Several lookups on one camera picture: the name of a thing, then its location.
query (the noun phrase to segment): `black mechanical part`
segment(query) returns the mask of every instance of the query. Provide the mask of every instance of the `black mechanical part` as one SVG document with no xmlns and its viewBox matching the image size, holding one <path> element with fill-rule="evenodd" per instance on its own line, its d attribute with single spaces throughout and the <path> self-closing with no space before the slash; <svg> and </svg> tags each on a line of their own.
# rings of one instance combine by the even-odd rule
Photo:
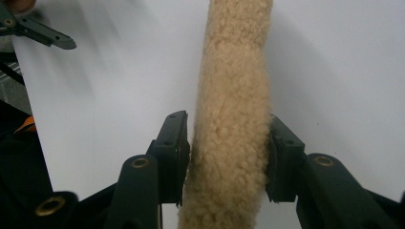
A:
<svg viewBox="0 0 405 229">
<path fill-rule="evenodd" d="M 160 228 L 159 173 L 154 156 L 127 159 L 119 175 L 104 229 Z"/>
<path fill-rule="evenodd" d="M 296 197 L 293 176 L 295 169 L 305 160 L 305 144 L 274 116 L 268 148 L 268 198 L 274 202 L 293 202 Z"/>
<path fill-rule="evenodd" d="M 187 141 L 187 113 L 180 111 L 166 117 L 158 138 L 147 155 L 159 162 L 160 203 L 181 204 L 190 145 Z"/>
<path fill-rule="evenodd" d="M 27 36 L 46 46 L 55 45 L 63 50 L 76 48 L 74 40 L 68 35 L 55 31 L 27 17 L 17 19 L 1 1 L 0 26 L 0 36 Z"/>
<path fill-rule="evenodd" d="M 31 228 L 64 229 L 77 205 L 77 196 L 70 192 L 55 192 L 42 198 L 32 208 Z"/>
</svg>

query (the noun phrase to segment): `curly wool texture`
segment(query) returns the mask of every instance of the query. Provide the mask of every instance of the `curly wool texture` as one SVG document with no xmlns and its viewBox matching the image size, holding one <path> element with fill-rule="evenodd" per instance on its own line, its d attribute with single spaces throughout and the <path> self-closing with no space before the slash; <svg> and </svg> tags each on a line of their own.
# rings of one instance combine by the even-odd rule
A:
<svg viewBox="0 0 405 229">
<path fill-rule="evenodd" d="M 254 228 L 271 121 L 271 0 L 211 0 L 179 229 Z"/>
</svg>

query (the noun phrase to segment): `black tool arm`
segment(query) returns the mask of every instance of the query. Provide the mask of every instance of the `black tool arm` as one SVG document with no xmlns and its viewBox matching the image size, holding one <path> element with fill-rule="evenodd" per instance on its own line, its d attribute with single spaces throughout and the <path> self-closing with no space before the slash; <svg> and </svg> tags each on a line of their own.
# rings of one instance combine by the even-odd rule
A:
<svg viewBox="0 0 405 229">
<path fill-rule="evenodd" d="M 363 189 L 336 158 L 306 155 L 304 143 L 277 117 L 270 143 L 271 201 L 297 201 L 305 229 L 405 228 L 404 202 L 396 203 Z"/>
</svg>

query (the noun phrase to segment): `white paper background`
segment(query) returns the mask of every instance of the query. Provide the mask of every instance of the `white paper background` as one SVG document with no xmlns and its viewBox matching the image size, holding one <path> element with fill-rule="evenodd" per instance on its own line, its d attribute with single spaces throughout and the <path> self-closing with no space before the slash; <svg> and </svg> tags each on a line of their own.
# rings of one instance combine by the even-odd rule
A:
<svg viewBox="0 0 405 229">
<path fill-rule="evenodd" d="M 117 181 L 164 118 L 192 133 L 208 1 L 38 0 L 63 51 L 14 38 L 53 187 L 81 199 Z M 307 152 L 339 158 L 366 188 L 405 190 L 405 2 L 275 1 L 266 45 L 276 113 Z M 177 209 L 164 206 L 165 228 Z M 264 198 L 257 228 L 299 228 Z"/>
</svg>

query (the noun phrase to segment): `lambswool pad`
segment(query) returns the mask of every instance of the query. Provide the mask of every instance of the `lambswool pad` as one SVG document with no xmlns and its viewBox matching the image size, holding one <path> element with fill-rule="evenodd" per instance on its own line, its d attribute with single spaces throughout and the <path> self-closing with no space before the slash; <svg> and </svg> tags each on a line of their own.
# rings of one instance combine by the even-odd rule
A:
<svg viewBox="0 0 405 229">
<path fill-rule="evenodd" d="M 271 0 L 211 0 L 179 229 L 253 228 L 265 190 Z"/>
</svg>

